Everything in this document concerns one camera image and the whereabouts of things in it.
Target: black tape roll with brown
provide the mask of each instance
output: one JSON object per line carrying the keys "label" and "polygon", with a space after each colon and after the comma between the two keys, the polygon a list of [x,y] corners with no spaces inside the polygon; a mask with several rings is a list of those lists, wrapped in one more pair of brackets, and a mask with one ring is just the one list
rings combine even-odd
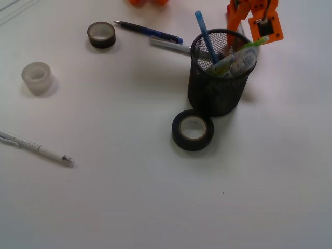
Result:
{"label": "black tape roll with brown", "polygon": [[[186,122],[194,122],[203,127],[204,134],[190,138],[183,133],[182,126]],[[214,134],[214,125],[210,117],[196,110],[185,110],[179,113],[172,124],[172,136],[174,142],[184,150],[201,150],[209,145]]]}
{"label": "black tape roll with brown", "polygon": [[95,48],[109,48],[116,41],[115,30],[107,22],[96,22],[88,28],[90,43]]}

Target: tape roll hole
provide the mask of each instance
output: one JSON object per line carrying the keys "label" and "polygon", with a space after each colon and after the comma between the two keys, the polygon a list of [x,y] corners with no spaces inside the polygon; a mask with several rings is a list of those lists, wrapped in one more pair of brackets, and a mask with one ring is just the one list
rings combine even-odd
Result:
{"label": "tape roll hole", "polygon": [[180,123],[180,133],[189,140],[198,140],[206,135],[205,121],[196,116],[184,118]]}
{"label": "tape roll hole", "polygon": [[96,40],[105,40],[114,35],[110,26],[104,23],[99,23],[91,27],[90,35]]}
{"label": "tape roll hole", "polygon": [[39,81],[45,77],[45,71],[41,68],[33,69],[29,72],[28,77],[33,81]]}

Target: tape roll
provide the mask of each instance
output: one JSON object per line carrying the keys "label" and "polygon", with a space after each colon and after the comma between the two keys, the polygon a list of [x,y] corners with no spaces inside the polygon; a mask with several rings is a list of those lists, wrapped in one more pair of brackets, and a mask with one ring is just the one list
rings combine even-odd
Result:
{"label": "tape roll", "polygon": [[[182,128],[188,122],[196,123],[203,128],[203,134],[199,137],[188,137]],[[214,125],[210,117],[204,117],[196,110],[185,110],[179,113],[172,124],[172,136],[174,142],[184,150],[196,151],[209,145],[214,134]]]}
{"label": "tape roll", "polygon": [[109,48],[116,41],[115,29],[107,22],[96,22],[88,28],[88,36],[95,48]]}

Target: blue pencil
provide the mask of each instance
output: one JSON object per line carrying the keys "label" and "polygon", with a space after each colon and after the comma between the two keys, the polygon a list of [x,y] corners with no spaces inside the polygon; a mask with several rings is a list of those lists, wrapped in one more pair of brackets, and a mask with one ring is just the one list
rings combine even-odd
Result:
{"label": "blue pencil", "polygon": [[207,50],[209,51],[210,56],[212,58],[212,62],[213,62],[213,64],[216,64],[216,63],[218,63],[219,59],[218,59],[217,55],[214,53],[212,43],[211,43],[211,40],[209,38],[208,30],[206,29],[206,26],[205,26],[205,23],[204,23],[202,12],[196,11],[195,16],[196,16],[196,19],[198,21],[199,28],[202,31],[202,35],[203,35],[204,41],[206,43]]}

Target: white pen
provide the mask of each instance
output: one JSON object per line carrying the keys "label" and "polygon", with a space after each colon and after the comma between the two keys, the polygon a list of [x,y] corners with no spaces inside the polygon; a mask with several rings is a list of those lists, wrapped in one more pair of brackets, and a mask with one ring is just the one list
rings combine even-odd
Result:
{"label": "white pen", "polygon": [[63,154],[54,153],[51,150],[46,149],[45,147],[43,147],[41,145],[38,145],[36,143],[33,143],[33,142],[23,139],[21,137],[15,136],[8,132],[4,132],[4,131],[0,130],[0,140],[22,146],[23,148],[32,150],[38,154],[43,155],[44,157],[52,159],[54,161],[58,161],[70,168],[72,168],[74,166],[74,160],[71,159],[70,157],[63,155]]}

